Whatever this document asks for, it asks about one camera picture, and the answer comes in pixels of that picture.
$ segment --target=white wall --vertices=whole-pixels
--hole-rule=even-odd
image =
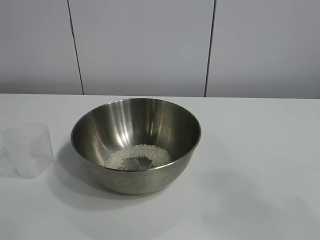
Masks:
[[[209,97],[320,98],[319,0],[217,0]]]
[[[0,93],[82,94],[67,0],[0,1]]]
[[[71,0],[85,94],[203,96],[214,0]]]

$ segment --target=table surface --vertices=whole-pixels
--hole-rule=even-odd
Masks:
[[[38,178],[0,161],[3,240],[318,240],[320,100],[157,97],[191,111],[201,141],[160,192],[107,191],[70,145],[76,121],[123,96],[0,94],[0,132],[49,127],[55,161]]]

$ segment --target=rice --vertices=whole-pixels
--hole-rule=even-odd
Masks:
[[[130,158],[148,158],[151,161],[150,167],[153,168],[171,162],[171,157],[165,149],[155,145],[140,144],[127,146],[110,154],[104,166],[111,169],[124,169],[124,161]]]

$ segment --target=clear plastic cup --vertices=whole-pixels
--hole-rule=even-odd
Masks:
[[[49,129],[41,123],[10,127],[2,132],[13,167],[20,177],[35,179],[54,161]]]

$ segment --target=mixing bowl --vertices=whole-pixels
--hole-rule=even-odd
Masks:
[[[131,98],[101,105],[73,127],[71,143],[92,176],[124,194],[146,194],[172,183],[186,168],[201,137],[196,117],[164,100]],[[148,159],[128,159],[126,168],[104,167],[110,154],[135,145],[167,150],[171,162],[150,167]]]

